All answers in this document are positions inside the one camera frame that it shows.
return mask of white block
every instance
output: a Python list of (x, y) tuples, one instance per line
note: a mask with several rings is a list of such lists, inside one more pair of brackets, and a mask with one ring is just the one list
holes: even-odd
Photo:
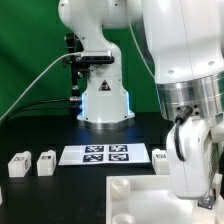
[(37, 161), (38, 176), (52, 176), (56, 167), (56, 153), (52, 150), (42, 152)]
[(16, 153), (8, 163), (9, 177), (24, 177), (31, 167), (31, 153)]
[(152, 165), (157, 175), (169, 175), (169, 164), (165, 150), (152, 151)]
[(2, 204), (2, 190), (1, 190), (1, 187), (0, 187), (0, 205)]

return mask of black tabletop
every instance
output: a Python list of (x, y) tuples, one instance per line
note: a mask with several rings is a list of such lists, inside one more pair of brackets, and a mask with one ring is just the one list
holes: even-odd
[[(57, 166), (51, 177), (38, 177), (41, 152), (65, 145), (145, 143), (151, 156), (165, 149), (172, 123), (160, 113), (136, 114), (135, 124), (119, 130), (80, 127), (69, 116), (20, 117), (0, 128), (1, 224), (105, 224), (106, 176), (154, 174), (151, 164)], [(24, 178), (9, 178), (7, 164), (15, 153), (30, 151), (32, 167)], [(224, 173), (224, 158), (220, 171)]]

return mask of cable connector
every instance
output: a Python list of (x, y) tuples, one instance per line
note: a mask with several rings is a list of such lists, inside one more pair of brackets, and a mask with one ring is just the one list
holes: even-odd
[(179, 114), (175, 118), (175, 123), (179, 120), (180, 125), (184, 124), (185, 121), (191, 116), (193, 109), (190, 106), (184, 106)]
[(180, 125), (186, 122), (186, 120), (191, 116), (192, 113), (193, 109), (190, 106), (184, 106), (175, 118), (176, 126), (174, 131), (174, 144), (176, 148), (177, 157), (182, 162), (185, 161), (185, 158), (180, 150), (179, 127)]

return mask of green backdrop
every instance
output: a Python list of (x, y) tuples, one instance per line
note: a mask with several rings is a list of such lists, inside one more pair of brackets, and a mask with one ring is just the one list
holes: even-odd
[[(50, 63), (67, 53), (64, 36), (71, 31), (60, 21), (58, 2), (1, 0), (0, 115)], [(106, 30), (104, 34), (122, 50), (123, 85), (129, 91), (131, 109), (134, 112), (159, 111), (154, 82), (140, 59), (129, 29)], [(70, 94), (70, 70), (58, 63), (20, 104), (69, 97)]]

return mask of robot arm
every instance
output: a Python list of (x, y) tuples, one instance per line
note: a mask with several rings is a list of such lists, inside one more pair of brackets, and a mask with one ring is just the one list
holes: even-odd
[[(141, 0), (130, 1), (129, 11), (131, 23), (137, 23), (142, 18)], [(134, 113), (129, 110), (128, 92), (122, 85), (121, 51), (102, 32), (103, 28), (128, 26), (126, 1), (60, 0), (59, 15), (83, 45), (82, 57), (77, 60), (90, 66), (79, 124), (96, 129), (128, 124)], [(101, 58), (108, 58), (110, 64)]]
[[(109, 54), (115, 59), (110, 65), (91, 65), (88, 87), (83, 94), (83, 113), (78, 119), (99, 126), (133, 117), (127, 108), (127, 92), (121, 85), (120, 50), (103, 37), (102, 27), (127, 27), (127, 11), (131, 12), (131, 23), (138, 22), (143, 12), (162, 116), (175, 121), (180, 111), (186, 107), (192, 109), (178, 132), (174, 125), (167, 137), (173, 188), (184, 199), (208, 194), (223, 151), (223, 147), (215, 145), (224, 141), (220, 134), (222, 124), (218, 121), (224, 111), (218, 3), (223, 4), (221, 0), (60, 0), (59, 3), (60, 17), (79, 37), (83, 55), (91, 58)], [(99, 91), (104, 82), (110, 91)]]
[(175, 121), (182, 109), (192, 108), (191, 117), (178, 131), (178, 145), (174, 137), (177, 124), (167, 137), (174, 192), (183, 199), (208, 195), (223, 152), (222, 145), (215, 144), (215, 130), (224, 110), (224, 59), (217, 2), (142, 0), (162, 116)]

